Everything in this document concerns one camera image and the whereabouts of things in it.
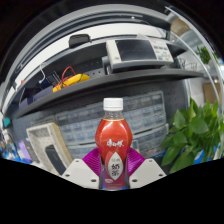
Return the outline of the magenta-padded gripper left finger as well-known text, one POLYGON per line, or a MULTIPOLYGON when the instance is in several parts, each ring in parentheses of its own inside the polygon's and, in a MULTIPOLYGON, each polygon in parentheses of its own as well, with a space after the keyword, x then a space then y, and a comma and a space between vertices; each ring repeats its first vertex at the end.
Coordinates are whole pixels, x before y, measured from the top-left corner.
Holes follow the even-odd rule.
POLYGON ((83 159, 74 159, 62 177, 84 188, 99 189, 101 157, 98 149, 89 152, 83 159))

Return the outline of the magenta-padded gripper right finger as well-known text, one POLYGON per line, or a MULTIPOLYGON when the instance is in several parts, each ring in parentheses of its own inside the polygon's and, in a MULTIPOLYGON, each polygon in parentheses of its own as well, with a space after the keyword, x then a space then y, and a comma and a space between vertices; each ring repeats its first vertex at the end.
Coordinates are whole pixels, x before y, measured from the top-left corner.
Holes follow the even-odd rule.
POLYGON ((165 172, 154 159, 145 159, 136 150, 130 149, 126 159, 125 172, 128 189, 141 188, 165 176, 165 172))

